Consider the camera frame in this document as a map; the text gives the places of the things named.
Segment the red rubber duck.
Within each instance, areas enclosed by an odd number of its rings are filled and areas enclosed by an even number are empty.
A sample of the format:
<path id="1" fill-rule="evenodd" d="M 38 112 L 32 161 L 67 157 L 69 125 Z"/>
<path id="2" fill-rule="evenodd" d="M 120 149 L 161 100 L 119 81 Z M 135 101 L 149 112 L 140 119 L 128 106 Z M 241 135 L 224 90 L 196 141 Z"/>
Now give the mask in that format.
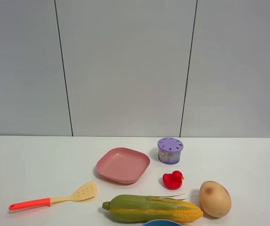
<path id="1" fill-rule="evenodd" d="M 179 188 L 181 188 L 182 184 L 183 184 L 183 174 L 180 171 L 175 170 L 172 173 L 165 173 L 162 176 L 162 181 L 163 184 L 165 185 L 166 188 L 170 189 L 170 190 L 177 190 Z"/>

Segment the blue bowl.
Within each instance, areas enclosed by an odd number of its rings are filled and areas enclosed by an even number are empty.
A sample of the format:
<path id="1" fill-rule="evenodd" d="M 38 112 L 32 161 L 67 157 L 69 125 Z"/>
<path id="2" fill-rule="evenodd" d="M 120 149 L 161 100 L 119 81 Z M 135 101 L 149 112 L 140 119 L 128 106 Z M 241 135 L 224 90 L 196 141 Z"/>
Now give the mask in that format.
<path id="1" fill-rule="evenodd" d="M 142 226 L 182 226 L 181 224 L 172 220 L 156 219 L 144 223 Z"/>

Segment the pink square plate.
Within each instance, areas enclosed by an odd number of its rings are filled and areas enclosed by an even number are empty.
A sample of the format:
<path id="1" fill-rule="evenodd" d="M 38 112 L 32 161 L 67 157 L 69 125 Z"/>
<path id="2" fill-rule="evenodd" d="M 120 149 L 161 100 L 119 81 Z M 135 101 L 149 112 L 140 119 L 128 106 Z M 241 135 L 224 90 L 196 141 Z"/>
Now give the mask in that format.
<path id="1" fill-rule="evenodd" d="M 120 184 L 138 181 L 150 164 L 150 158 L 139 151 L 118 147 L 108 151 L 96 164 L 97 173 Z"/>

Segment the toy corn cob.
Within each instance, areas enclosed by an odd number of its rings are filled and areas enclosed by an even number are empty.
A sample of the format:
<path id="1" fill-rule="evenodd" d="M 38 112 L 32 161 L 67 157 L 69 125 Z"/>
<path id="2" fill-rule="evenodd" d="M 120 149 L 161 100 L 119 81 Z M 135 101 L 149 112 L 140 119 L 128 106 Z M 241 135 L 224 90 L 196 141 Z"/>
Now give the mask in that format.
<path id="1" fill-rule="evenodd" d="M 108 211 L 114 220 L 124 223 L 165 219 L 186 224 L 203 216 L 200 207 L 185 199 L 177 199 L 176 196 L 122 194 L 104 202 L 102 208 Z"/>

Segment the brown potato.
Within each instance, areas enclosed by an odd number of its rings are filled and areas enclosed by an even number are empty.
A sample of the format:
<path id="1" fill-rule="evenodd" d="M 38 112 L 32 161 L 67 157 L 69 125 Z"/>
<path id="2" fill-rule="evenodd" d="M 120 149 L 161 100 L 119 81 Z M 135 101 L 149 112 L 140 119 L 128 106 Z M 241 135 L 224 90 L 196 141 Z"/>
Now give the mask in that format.
<path id="1" fill-rule="evenodd" d="M 202 210 L 214 218 L 226 216 L 232 206 L 229 192 L 215 181 L 202 183 L 199 189 L 199 203 Z"/>

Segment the purple lidded air freshener can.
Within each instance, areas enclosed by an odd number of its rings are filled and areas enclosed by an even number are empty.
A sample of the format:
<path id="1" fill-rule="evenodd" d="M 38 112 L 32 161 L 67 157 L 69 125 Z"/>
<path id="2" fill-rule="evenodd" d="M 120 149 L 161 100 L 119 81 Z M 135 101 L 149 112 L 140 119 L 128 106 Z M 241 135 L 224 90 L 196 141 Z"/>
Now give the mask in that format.
<path id="1" fill-rule="evenodd" d="M 158 159 L 164 164 L 177 164 L 180 161 L 183 143 L 176 138 L 161 138 L 158 143 Z"/>

